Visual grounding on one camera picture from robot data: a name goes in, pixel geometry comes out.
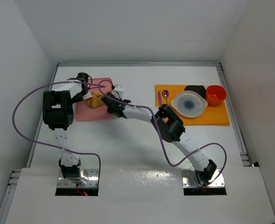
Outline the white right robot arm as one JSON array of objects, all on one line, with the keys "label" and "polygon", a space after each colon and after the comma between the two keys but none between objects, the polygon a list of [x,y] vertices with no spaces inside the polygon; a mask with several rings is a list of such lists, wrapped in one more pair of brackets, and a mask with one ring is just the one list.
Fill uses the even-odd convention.
[{"label": "white right robot arm", "polygon": [[[158,133],[167,163],[171,167],[177,167],[188,159],[202,184],[208,185],[210,183],[217,165],[191,142],[185,133],[183,121],[170,106],[163,104],[152,109],[147,106],[132,105],[130,100],[118,99],[111,92],[105,93],[101,97],[101,101],[107,106],[107,112],[117,118],[136,119],[152,124]],[[184,158],[176,164],[171,163],[164,142],[176,146],[184,154]]]}]

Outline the golden bread roll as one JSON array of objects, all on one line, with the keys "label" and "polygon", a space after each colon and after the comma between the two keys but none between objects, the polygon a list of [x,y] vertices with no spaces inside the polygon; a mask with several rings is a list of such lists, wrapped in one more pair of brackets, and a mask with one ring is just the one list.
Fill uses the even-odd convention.
[{"label": "golden bread roll", "polygon": [[101,100],[103,96],[101,93],[92,92],[91,96],[92,97],[87,99],[86,101],[86,104],[89,108],[95,109],[95,108],[101,107],[104,104]]}]

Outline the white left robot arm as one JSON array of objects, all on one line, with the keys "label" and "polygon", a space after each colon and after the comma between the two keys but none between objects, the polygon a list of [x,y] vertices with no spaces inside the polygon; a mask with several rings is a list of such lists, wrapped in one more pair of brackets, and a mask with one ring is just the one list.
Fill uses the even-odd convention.
[{"label": "white left robot arm", "polygon": [[80,72],[76,78],[70,78],[67,83],[43,93],[42,118],[60,147],[59,167],[63,178],[71,181],[83,178],[80,157],[71,152],[74,138],[70,125],[74,121],[73,105],[91,96],[88,81],[92,81],[91,76]]}]

